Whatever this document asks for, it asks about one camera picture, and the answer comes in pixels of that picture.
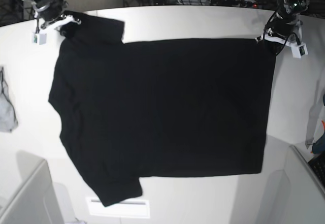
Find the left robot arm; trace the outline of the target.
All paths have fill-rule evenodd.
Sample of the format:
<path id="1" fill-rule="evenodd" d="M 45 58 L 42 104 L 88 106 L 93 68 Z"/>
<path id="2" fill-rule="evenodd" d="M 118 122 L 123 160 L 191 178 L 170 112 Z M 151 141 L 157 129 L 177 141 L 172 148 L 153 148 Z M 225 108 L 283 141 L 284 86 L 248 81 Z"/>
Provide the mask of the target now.
<path id="1" fill-rule="evenodd" d="M 277 8 L 265 24 L 263 33 L 255 40 L 282 45 L 302 44 L 300 14 L 308 9 L 309 0 L 277 0 Z"/>

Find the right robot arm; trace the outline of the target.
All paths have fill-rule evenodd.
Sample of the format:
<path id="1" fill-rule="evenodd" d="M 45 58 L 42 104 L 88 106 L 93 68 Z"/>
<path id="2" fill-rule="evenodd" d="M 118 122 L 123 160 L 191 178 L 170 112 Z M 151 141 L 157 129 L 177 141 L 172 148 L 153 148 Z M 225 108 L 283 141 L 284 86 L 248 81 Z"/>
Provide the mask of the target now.
<path id="1" fill-rule="evenodd" d="M 64 12 L 68 6 L 65 0 L 22 0 L 31 4 L 36 19 L 37 35 L 44 34 L 49 30 L 59 31 L 68 23 L 81 24 L 81 20 Z"/>

